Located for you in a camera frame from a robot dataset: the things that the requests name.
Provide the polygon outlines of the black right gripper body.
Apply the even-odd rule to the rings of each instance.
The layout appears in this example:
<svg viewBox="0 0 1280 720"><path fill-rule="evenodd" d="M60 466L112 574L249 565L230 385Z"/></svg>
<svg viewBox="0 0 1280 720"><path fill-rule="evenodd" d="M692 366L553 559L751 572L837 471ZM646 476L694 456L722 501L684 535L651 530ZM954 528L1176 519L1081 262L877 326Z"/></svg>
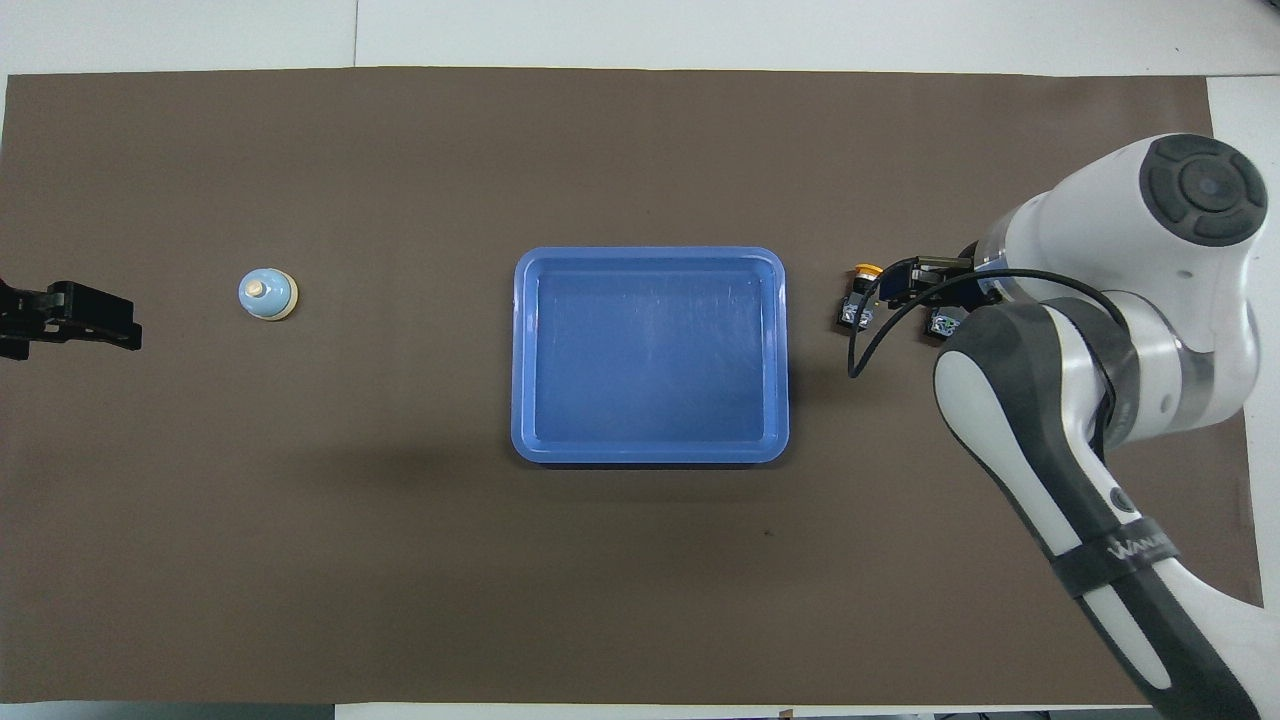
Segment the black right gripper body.
<svg viewBox="0 0 1280 720"><path fill-rule="evenodd" d="M936 287L955 282L946 290L933 292L922 304L924 306L992 306L1001 304L1004 296L992 286L992 281L968 279L979 270L975 261L977 243L968 245L956 258L919 256L911 270L911 282L920 297Z"/></svg>

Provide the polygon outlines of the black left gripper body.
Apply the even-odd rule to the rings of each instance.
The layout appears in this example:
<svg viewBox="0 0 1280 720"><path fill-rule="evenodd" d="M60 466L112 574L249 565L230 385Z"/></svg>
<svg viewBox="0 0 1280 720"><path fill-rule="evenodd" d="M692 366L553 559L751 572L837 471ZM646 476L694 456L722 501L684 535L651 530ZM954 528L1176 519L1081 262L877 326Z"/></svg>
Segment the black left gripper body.
<svg viewBox="0 0 1280 720"><path fill-rule="evenodd" d="M45 341L46 290L19 290L0 281L0 340Z"/></svg>

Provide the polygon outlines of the yellow push button switch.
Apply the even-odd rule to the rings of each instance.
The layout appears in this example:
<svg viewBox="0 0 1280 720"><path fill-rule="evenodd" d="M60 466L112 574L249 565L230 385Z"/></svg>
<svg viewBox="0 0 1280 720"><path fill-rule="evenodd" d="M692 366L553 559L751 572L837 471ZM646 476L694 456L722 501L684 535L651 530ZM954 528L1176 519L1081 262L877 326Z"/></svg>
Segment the yellow push button switch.
<svg viewBox="0 0 1280 720"><path fill-rule="evenodd" d="M851 331L864 331L869 327L883 272L882 266L863 263L847 273L847 286L836 316L838 325Z"/></svg>

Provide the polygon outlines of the light blue desk bell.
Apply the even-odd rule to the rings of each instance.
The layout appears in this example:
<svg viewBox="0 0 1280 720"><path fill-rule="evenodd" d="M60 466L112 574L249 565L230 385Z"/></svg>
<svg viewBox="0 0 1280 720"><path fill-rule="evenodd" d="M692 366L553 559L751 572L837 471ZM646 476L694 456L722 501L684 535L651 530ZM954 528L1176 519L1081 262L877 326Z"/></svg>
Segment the light blue desk bell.
<svg viewBox="0 0 1280 720"><path fill-rule="evenodd" d="M296 309L300 287L284 270L257 268L241 278L237 300L242 310L251 316L264 322L279 322Z"/></svg>

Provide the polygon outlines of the blue plastic tray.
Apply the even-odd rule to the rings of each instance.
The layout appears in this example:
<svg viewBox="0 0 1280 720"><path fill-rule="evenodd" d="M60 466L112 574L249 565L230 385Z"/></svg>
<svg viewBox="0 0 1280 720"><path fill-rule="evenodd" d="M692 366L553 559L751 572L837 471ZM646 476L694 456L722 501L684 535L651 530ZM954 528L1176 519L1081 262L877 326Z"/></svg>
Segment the blue plastic tray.
<svg viewBox="0 0 1280 720"><path fill-rule="evenodd" d="M769 249L534 249L512 304L526 460L756 465L787 448L787 277Z"/></svg>

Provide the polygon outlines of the brown table mat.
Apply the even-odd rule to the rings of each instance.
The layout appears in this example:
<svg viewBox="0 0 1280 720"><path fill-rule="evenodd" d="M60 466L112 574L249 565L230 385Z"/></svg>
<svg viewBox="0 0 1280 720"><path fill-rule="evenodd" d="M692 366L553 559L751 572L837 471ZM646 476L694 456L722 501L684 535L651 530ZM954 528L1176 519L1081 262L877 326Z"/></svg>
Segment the brown table mat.
<svg viewBox="0 0 1280 720"><path fill-rule="evenodd" d="M916 324L851 380L833 319L855 264L1211 129L1190 77L14 77L0 278L129 299L143 347L0 360L0 703L1138 705ZM777 461L515 452L515 268L570 245L781 259Z"/></svg>

